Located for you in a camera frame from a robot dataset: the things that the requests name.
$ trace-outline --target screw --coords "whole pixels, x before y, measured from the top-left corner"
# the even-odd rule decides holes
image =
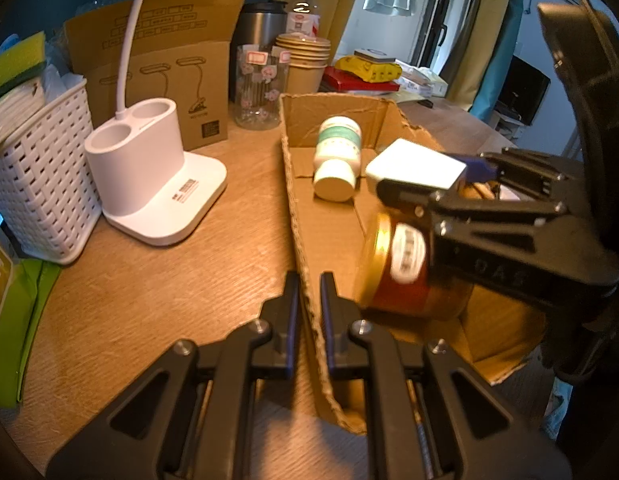
[[[269,328],[269,323],[267,323],[266,320],[260,319],[259,317],[257,317],[249,324],[249,328],[252,329],[257,334],[262,334],[266,332],[267,329]]]
[[[352,323],[352,330],[358,335],[366,335],[371,332],[371,321],[366,319],[357,319]]]
[[[439,234],[440,236],[445,236],[449,231],[451,231],[451,226],[445,220],[443,220],[442,222],[434,226],[434,230],[436,231],[436,234]]]
[[[438,339],[438,341],[429,341],[427,348],[432,351],[432,354],[444,354],[447,351],[447,341]]]
[[[192,353],[193,346],[187,339],[180,339],[174,343],[174,352],[178,355],[189,355]]]

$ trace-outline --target green bag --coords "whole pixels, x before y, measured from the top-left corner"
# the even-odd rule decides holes
[[[22,383],[43,308],[60,267],[14,262],[0,246],[0,408],[22,399]]]

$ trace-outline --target wooden desk surface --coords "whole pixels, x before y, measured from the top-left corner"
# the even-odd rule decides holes
[[[447,149],[475,152],[478,137],[471,132],[489,127],[444,100],[434,105],[401,108]],[[199,152],[227,166],[228,186],[187,240],[151,248],[101,218],[52,291],[24,402],[16,411],[0,410],[16,444],[41,471],[173,341],[224,338],[257,316],[261,303],[282,291],[286,270],[295,268],[278,130],[250,132],[230,124],[229,140]],[[251,478],[366,479],[366,439],[317,418],[303,342],[300,348],[295,384],[270,381],[260,392]],[[521,381],[528,382],[518,378],[514,394]],[[541,396],[535,410],[542,413],[546,402]]]

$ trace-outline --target white woven basket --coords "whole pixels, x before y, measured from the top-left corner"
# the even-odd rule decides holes
[[[92,116],[85,81],[49,103],[0,144],[0,212],[36,258],[70,264],[100,216],[84,155]]]

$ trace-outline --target clear plastic bottle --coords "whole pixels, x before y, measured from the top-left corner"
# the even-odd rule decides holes
[[[289,0],[285,10],[287,10],[288,34],[307,38],[318,37],[320,12],[316,0]]]

